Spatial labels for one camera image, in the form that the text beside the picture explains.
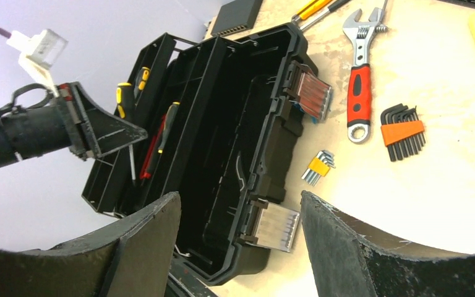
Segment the white wall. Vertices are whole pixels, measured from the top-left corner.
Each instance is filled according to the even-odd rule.
[[[0,26],[28,36],[50,28],[69,41],[52,68],[56,83],[79,80],[102,107],[114,110],[114,91],[126,80],[140,49],[164,32],[193,41],[203,23],[230,0],[0,0]],[[0,37],[0,106],[31,78],[18,52]],[[31,105],[43,92],[25,95]],[[93,160],[64,149],[0,169],[0,248],[48,249],[110,222],[80,197]]]

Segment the adjustable wrench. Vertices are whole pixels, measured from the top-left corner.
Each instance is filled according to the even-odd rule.
[[[349,38],[354,48],[354,63],[347,94],[347,130],[350,141],[356,144],[363,143],[370,134],[372,87],[369,48],[376,33],[388,30],[387,26],[382,24],[385,6],[387,6],[387,0],[383,8],[374,8],[368,22],[358,22],[361,17],[361,9],[358,9],[343,24],[343,33]],[[363,135],[356,138],[354,133],[358,130],[363,130]]]

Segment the table surface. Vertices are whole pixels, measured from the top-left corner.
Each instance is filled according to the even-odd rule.
[[[286,23],[308,0],[264,0],[252,30],[235,39]],[[370,49],[372,135],[349,141],[346,96],[353,48],[344,20],[361,8],[361,21],[383,0],[354,0],[305,32],[307,53],[334,97],[324,123],[304,120],[286,177],[284,206],[300,208],[308,190],[342,211],[410,241],[456,252],[475,252],[475,45],[468,17],[475,12],[436,0],[393,1]],[[419,155],[390,162],[379,131],[381,112],[403,103],[417,106],[426,127]],[[335,154],[316,187],[301,175],[319,150]],[[220,296],[317,296],[304,235],[298,229],[291,253],[273,251],[267,268],[212,290]]]

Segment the wrench handle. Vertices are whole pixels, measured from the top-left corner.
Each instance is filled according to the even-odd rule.
[[[354,124],[370,125],[371,103],[370,64],[354,66],[351,68],[347,94],[347,127]]]

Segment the black toolbox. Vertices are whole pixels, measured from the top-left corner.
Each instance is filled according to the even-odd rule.
[[[128,149],[121,150],[95,161],[82,196],[97,212],[122,217],[179,191],[174,263],[207,285],[221,285],[264,269],[269,248],[291,245],[299,213],[277,204],[285,198],[303,113],[283,86],[294,79],[292,61],[318,71],[307,40],[291,23],[185,50],[176,49],[177,42],[190,43],[164,34],[146,46],[128,80],[134,84],[142,67],[151,69],[134,117],[150,135],[134,146],[138,174],[163,115],[180,102],[152,177],[133,185]],[[275,232],[261,230],[276,223]]]

